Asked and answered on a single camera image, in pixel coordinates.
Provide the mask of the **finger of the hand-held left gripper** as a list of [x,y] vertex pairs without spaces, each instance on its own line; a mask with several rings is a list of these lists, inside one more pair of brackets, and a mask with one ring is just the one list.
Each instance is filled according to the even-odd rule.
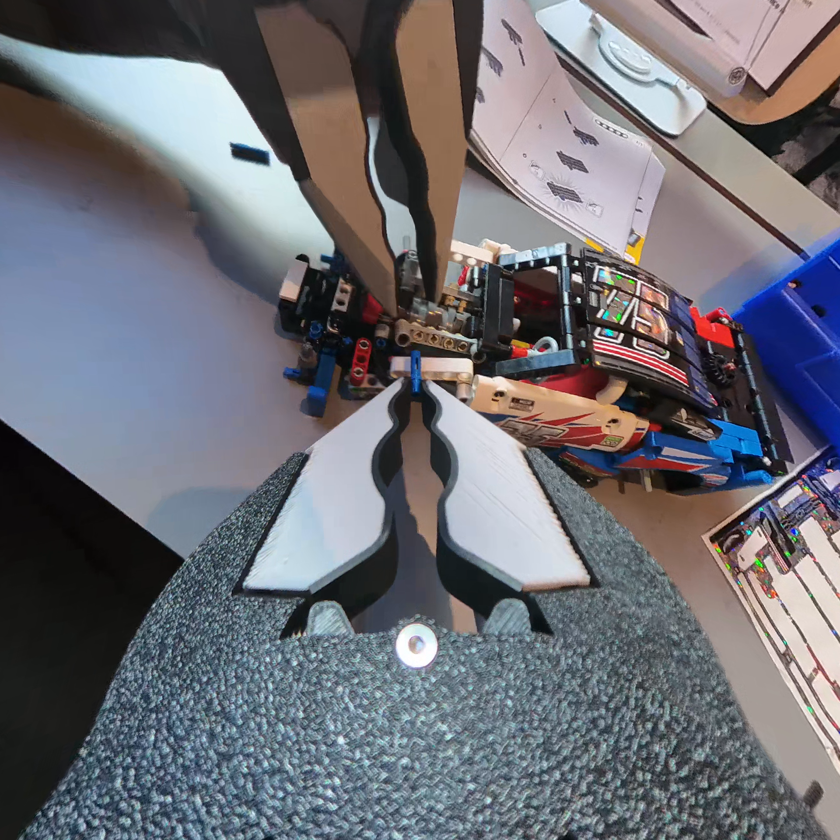
[[385,125],[406,176],[425,298],[437,300],[466,161],[455,4],[383,2],[381,11],[377,57]]
[[395,316],[395,257],[371,182],[350,51],[335,24],[305,2],[257,7],[255,17],[305,163],[301,192],[385,314]]

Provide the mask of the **blue plastic bin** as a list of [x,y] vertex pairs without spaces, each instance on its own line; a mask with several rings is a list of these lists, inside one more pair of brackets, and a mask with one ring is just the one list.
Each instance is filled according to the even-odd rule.
[[839,240],[736,310],[763,370],[825,440],[839,446]]

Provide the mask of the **printed instruction sheet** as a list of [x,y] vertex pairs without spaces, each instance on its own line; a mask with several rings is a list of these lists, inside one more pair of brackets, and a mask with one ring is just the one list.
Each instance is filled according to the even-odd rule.
[[772,93],[838,22],[838,1],[674,1],[765,92]]

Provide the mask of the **toy brick race car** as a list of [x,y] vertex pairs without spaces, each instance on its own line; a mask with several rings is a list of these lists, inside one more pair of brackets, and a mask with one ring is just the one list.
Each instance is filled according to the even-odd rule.
[[452,240],[458,277],[426,300],[417,253],[395,262],[397,314],[339,252],[292,263],[278,321],[298,338],[285,379],[325,413],[333,377],[369,400],[410,379],[420,350],[436,382],[583,487],[629,480],[690,496],[764,487],[792,455],[756,350],[725,310],[649,272],[566,243],[516,251]]

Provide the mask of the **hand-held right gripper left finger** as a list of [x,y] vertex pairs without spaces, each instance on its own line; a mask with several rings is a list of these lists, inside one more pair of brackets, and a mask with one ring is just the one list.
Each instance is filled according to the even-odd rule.
[[410,380],[394,381],[307,450],[246,565],[243,595],[333,601],[355,618],[388,591],[398,548],[385,495],[411,402]]

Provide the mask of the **open instruction booklet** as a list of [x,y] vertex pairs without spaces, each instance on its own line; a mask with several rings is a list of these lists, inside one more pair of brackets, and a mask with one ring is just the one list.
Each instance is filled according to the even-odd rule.
[[591,110],[523,1],[485,1],[470,142],[523,203],[638,264],[665,167],[643,136]]

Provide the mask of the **holographic sticker sheet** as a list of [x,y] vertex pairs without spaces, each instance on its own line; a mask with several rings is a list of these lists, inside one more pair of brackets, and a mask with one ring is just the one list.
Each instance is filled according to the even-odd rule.
[[702,541],[837,770],[838,447],[825,446]]

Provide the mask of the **grey desk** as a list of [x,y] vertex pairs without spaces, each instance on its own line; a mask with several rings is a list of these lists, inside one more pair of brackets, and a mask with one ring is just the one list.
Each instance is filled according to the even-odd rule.
[[576,90],[609,119],[626,123],[697,175],[803,259],[838,238],[839,216],[712,111],[672,138],[659,132],[558,45],[551,47]]
[[[182,556],[271,470],[358,404],[301,413],[275,326],[297,254],[332,242],[222,75],[168,59],[78,56],[2,36],[2,417]],[[800,257],[654,146],[665,180],[643,266],[733,312]],[[404,437],[413,541],[360,619],[413,613],[475,632],[434,574],[440,482],[417,409]],[[593,496],[667,571],[717,650],[764,748],[838,838],[838,774],[701,535],[752,491]]]

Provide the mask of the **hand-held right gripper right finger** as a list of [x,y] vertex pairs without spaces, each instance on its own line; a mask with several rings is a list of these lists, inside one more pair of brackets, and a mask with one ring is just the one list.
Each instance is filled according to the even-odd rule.
[[585,562],[526,449],[442,386],[423,384],[437,503],[437,573],[481,618],[514,600],[543,618],[540,595],[591,585]]

